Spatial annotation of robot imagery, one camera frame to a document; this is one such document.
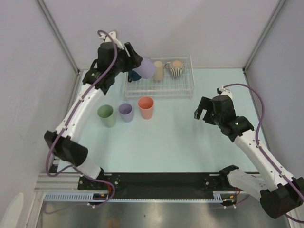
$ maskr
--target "white wall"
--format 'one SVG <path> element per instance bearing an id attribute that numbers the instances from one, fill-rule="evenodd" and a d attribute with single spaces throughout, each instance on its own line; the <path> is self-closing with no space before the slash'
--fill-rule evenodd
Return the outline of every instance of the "white wall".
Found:
<path id="1" fill-rule="evenodd" d="M 264 129 L 279 161 L 304 176 L 304 1 L 290 0 L 248 71 L 266 105 Z"/>
<path id="2" fill-rule="evenodd" d="M 192 55 L 195 67 L 243 67 L 278 0 L 45 0 L 80 69 L 99 29 L 147 57 Z"/>
<path id="3" fill-rule="evenodd" d="M 0 221 L 23 192 L 21 225 L 44 168 L 44 133 L 63 118 L 76 75 L 34 0 L 1 0 L 0 15 Z"/>

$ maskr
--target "metal floor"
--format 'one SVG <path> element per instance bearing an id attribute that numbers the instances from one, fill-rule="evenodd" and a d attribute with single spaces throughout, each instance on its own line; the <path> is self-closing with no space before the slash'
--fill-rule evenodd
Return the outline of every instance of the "metal floor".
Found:
<path id="1" fill-rule="evenodd" d="M 51 212 L 72 203 L 45 202 Z M 236 209 L 207 203 L 107 203 L 100 208 L 75 206 L 40 213 L 37 228 L 289 228 L 285 217 L 270 218 L 249 198 Z"/>

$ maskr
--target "orange cup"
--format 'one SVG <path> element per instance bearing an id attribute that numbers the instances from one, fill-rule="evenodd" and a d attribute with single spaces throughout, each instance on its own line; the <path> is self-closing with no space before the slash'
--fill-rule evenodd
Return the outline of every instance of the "orange cup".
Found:
<path id="1" fill-rule="evenodd" d="M 154 101 L 151 97 L 149 96 L 141 97 L 138 100 L 138 107 L 144 119 L 149 120 L 152 118 Z"/>

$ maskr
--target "wire rack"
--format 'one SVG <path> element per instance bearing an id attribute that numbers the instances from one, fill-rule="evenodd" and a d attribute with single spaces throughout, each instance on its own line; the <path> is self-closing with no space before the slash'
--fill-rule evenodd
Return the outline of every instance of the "wire rack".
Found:
<path id="1" fill-rule="evenodd" d="M 194 77 L 191 56 L 188 57 L 169 57 L 169 58 L 151 58 L 151 61 L 161 61 L 164 65 L 167 62 L 179 60 L 185 65 L 183 74 L 174 78 L 169 70 L 165 69 L 165 77 L 161 81 L 150 79 L 140 79 L 138 81 L 128 82 L 128 75 L 125 79 L 125 96 L 134 98 L 141 96 L 151 97 L 193 97 Z"/>

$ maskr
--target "lavender cup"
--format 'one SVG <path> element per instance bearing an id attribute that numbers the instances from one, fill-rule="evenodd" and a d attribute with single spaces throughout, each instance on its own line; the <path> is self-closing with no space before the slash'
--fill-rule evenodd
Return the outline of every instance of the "lavender cup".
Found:
<path id="1" fill-rule="evenodd" d="M 143 58 L 141 65 L 135 69 L 133 69 L 136 73 L 139 74 L 144 79 L 149 79 L 152 78 L 155 71 L 156 71 L 156 66 L 154 63 L 148 59 L 148 58 Z"/>
<path id="2" fill-rule="evenodd" d="M 128 123 L 133 120 L 134 110 L 132 105 L 130 105 L 129 103 L 121 104 L 118 108 L 118 111 L 123 121 Z"/>

